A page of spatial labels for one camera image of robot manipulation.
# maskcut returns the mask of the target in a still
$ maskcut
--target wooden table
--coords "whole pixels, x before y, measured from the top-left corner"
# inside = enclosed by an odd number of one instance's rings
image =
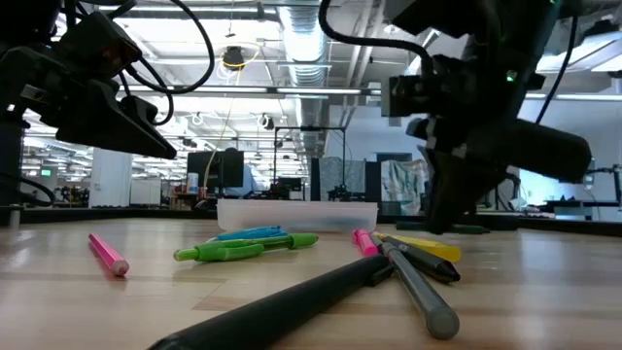
[[[91,232],[128,259],[126,280],[106,273],[88,248]],[[145,349],[359,258],[349,235],[324,233],[313,248],[252,260],[173,261],[176,249],[217,232],[213,221],[153,219],[0,231],[0,348]],[[461,318],[453,340],[429,337],[394,278],[348,297],[275,348],[622,348],[622,239],[531,230],[437,239],[463,249],[463,280],[433,283]]]

